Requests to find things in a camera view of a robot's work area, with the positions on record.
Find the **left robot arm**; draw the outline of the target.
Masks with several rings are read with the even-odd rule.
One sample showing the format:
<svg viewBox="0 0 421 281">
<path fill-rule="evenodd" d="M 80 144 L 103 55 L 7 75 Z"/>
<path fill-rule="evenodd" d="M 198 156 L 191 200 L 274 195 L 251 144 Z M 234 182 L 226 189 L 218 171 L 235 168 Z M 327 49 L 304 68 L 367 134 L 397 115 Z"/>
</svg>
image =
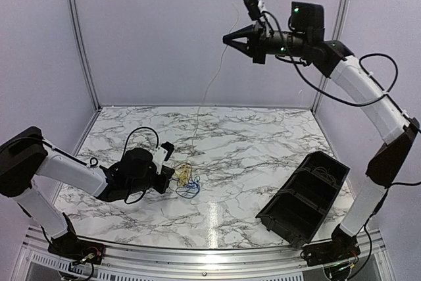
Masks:
<svg viewBox="0 0 421 281">
<path fill-rule="evenodd" d="M 146 194 L 149 189 L 166 192 L 174 169 L 165 163 L 173 151 L 170 142 L 157 143 L 153 151 L 124 149 L 118 162 L 104 167 L 95 159 L 85 163 L 75 158 L 31 126 L 1 146 L 1 195 L 14 200 L 50 235 L 53 249 L 77 258 L 83 243 L 70 219 L 39 190 L 35 176 L 71 185 L 100 201 L 129 204 L 135 193 Z"/>
</svg>

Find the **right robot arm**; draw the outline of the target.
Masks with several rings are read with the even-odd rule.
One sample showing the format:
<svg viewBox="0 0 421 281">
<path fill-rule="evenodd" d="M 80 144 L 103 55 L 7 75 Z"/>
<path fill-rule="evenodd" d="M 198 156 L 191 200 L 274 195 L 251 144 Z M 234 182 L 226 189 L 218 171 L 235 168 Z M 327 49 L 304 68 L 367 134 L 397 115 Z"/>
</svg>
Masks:
<svg viewBox="0 0 421 281">
<path fill-rule="evenodd" d="M 233 47 L 264 64 L 267 55 L 278 60 L 289 59 L 295 68 L 312 64 L 325 77 L 339 86 L 350 98 L 346 101 L 329 93 L 324 96 L 360 108 L 368 117 L 383 144 L 369 161 L 366 182 L 359 191 L 347 215 L 332 232 L 332 241 L 326 245 L 326 254 L 333 260 L 341 259 L 351 250 L 354 238 L 375 209 L 396 186 L 401 170 L 420 124 L 410 118 L 362 65 L 362 58 L 340 41 L 324 39 L 324 8 L 319 4 L 292 2 L 288 30 L 283 31 L 277 18 L 265 9 L 262 1 L 243 0 L 252 24 L 223 36 L 225 45 Z"/>
</svg>

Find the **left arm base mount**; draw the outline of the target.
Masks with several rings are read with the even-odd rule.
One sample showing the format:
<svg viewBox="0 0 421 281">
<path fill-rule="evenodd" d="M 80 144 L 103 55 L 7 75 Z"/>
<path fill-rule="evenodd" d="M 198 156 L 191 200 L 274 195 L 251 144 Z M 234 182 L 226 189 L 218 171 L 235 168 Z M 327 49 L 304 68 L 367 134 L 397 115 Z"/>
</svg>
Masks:
<svg viewBox="0 0 421 281">
<path fill-rule="evenodd" d="M 47 238 L 47 242 L 48 252 L 78 263 L 89 259 L 94 265 L 100 265 L 103 260 L 105 246 L 102 243 L 80 239 L 72 228 L 68 228 L 66 233 L 58 238 Z"/>
</svg>

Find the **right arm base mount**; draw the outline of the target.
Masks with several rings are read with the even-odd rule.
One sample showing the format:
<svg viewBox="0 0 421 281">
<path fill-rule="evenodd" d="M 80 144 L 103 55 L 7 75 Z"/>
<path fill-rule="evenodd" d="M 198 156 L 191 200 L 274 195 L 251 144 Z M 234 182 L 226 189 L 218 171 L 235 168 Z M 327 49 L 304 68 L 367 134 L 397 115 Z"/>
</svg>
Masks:
<svg viewBox="0 0 421 281">
<path fill-rule="evenodd" d="M 355 259 L 358 255 L 360 248 L 357 237 L 342 233 L 329 241 L 306 245 L 301 252 L 301 258 L 306 261 L 308 267 Z"/>
</svg>

